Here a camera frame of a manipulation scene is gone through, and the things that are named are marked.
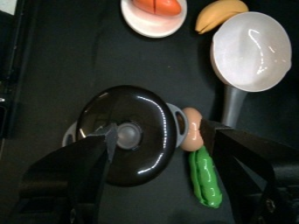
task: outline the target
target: banana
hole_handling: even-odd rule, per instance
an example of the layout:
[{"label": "banana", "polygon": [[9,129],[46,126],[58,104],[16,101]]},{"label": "banana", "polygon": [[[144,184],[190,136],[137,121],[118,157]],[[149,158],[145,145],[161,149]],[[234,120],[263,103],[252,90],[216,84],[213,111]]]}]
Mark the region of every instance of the banana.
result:
[{"label": "banana", "polygon": [[248,7],[238,0],[218,0],[208,4],[197,16],[194,31],[198,34],[208,32],[236,14],[245,11],[248,11]]}]

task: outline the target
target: green cucumber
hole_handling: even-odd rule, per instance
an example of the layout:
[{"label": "green cucumber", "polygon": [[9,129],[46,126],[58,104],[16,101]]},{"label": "green cucumber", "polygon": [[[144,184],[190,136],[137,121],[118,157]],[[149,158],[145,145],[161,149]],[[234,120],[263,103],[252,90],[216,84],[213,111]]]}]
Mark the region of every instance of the green cucumber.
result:
[{"label": "green cucumber", "polygon": [[217,208],[221,202],[221,193],[212,159],[204,146],[190,152],[189,166],[193,194],[204,206]]}]

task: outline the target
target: white plate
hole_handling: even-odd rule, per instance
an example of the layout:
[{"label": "white plate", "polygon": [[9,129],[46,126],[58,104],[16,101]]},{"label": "white plate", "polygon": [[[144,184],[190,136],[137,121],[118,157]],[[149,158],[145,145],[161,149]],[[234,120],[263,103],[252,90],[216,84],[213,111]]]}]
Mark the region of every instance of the white plate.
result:
[{"label": "white plate", "polygon": [[185,0],[177,0],[181,13],[173,17],[156,16],[133,6],[132,0],[121,0],[121,12],[129,27],[148,38],[162,38],[173,34],[182,25],[186,15]]}]

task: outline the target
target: black cloth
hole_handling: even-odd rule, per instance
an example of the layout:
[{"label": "black cloth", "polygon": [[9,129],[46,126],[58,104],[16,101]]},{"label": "black cloth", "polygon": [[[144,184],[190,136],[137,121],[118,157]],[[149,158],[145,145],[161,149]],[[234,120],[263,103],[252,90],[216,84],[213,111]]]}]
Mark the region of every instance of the black cloth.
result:
[{"label": "black cloth", "polygon": [[[1,221],[17,200],[26,167],[61,147],[66,128],[104,89],[136,85],[177,107],[194,107],[206,119],[220,120],[222,84],[209,59],[217,29],[202,35],[193,30],[198,12],[210,2],[188,0],[181,28],[154,39],[128,27],[117,0],[25,1],[17,107],[0,161]],[[265,13],[285,28],[293,64],[272,89],[247,96],[237,128],[299,148],[299,3],[244,2],[251,11]],[[222,204],[209,209],[192,195],[188,175],[186,153],[177,149],[153,181],[130,188],[106,185],[101,223],[233,223],[222,187]]]}]

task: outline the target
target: white bowl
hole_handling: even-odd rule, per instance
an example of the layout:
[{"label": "white bowl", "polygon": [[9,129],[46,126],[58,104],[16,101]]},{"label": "white bowl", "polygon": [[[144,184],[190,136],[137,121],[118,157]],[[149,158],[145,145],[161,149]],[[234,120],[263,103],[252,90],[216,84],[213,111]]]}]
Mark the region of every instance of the white bowl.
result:
[{"label": "white bowl", "polygon": [[248,92],[269,89],[291,67],[291,43],[283,26],[265,14],[233,16],[212,38],[210,64],[220,80]]},{"label": "white bowl", "polygon": [[164,38],[173,34],[182,25],[186,15],[185,0],[177,0],[181,13],[173,17],[153,15],[133,6],[132,0],[121,0],[121,12],[129,27],[148,38]]}]

